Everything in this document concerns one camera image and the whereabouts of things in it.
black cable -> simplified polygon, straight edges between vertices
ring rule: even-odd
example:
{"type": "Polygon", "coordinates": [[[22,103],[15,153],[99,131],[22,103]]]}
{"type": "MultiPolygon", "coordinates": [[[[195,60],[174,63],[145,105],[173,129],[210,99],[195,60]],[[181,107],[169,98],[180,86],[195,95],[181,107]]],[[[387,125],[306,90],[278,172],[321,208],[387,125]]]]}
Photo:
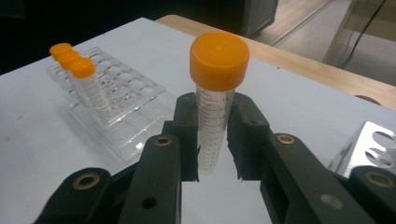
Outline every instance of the black cable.
{"type": "Polygon", "coordinates": [[[346,60],[338,66],[338,68],[345,68],[345,66],[347,66],[347,64],[350,62],[350,60],[352,59],[353,53],[355,52],[356,47],[358,46],[359,42],[361,41],[361,37],[364,35],[364,33],[366,33],[367,28],[370,26],[370,24],[372,23],[372,21],[374,20],[376,14],[378,14],[379,10],[381,9],[382,6],[384,6],[385,2],[387,0],[382,1],[381,5],[376,9],[375,13],[373,14],[373,16],[370,18],[370,20],[367,22],[367,24],[364,26],[363,30],[361,31],[361,34],[359,35],[358,39],[355,42],[355,45],[353,46],[352,51],[350,52],[349,56],[346,58],[346,60]]]}

orange screw cap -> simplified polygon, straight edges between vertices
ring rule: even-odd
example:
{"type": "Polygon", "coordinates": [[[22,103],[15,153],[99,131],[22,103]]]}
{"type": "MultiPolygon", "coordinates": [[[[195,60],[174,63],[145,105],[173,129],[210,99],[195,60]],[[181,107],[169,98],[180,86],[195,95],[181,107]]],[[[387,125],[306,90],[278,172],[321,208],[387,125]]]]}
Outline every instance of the orange screw cap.
{"type": "Polygon", "coordinates": [[[50,47],[49,49],[49,53],[50,55],[52,55],[53,59],[55,59],[55,61],[58,61],[58,57],[67,52],[73,50],[72,46],[68,43],[60,43],[60,44],[56,44],[52,47],[50,47]]]}
{"type": "Polygon", "coordinates": [[[245,78],[249,51],[236,35],[212,32],[198,36],[191,45],[190,75],[209,91],[231,91],[245,78]]]}
{"type": "Polygon", "coordinates": [[[95,66],[91,59],[79,58],[70,64],[70,70],[75,78],[86,78],[95,73],[95,66]]]}
{"type": "Polygon", "coordinates": [[[65,70],[70,70],[70,65],[72,64],[72,62],[74,62],[75,60],[81,58],[81,56],[79,55],[79,53],[77,51],[74,50],[70,50],[67,51],[63,54],[61,54],[58,57],[58,62],[61,64],[61,67],[65,70]]]}

floor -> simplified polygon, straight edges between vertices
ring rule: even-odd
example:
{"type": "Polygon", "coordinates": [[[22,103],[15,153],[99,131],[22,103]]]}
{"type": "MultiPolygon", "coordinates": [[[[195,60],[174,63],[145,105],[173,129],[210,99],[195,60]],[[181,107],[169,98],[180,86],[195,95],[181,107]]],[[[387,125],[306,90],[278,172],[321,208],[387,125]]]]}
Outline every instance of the floor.
{"type": "MultiPolygon", "coordinates": [[[[279,0],[276,21],[252,38],[280,49],[323,62],[351,0],[279,0]]],[[[352,49],[359,33],[344,43],[338,66],[352,49]]],[[[345,70],[396,86],[396,43],[364,35],[345,70]]]]}

